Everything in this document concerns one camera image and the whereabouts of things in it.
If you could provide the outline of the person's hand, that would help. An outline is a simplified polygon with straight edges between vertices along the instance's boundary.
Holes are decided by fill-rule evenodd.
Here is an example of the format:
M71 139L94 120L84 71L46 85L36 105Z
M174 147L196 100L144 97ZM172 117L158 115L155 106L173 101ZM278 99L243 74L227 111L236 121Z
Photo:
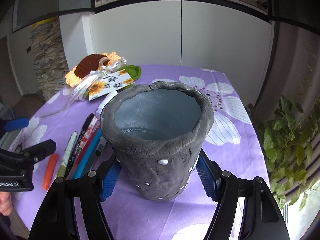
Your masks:
M0 213L9 216L12 212L12 201L10 192L0 192Z

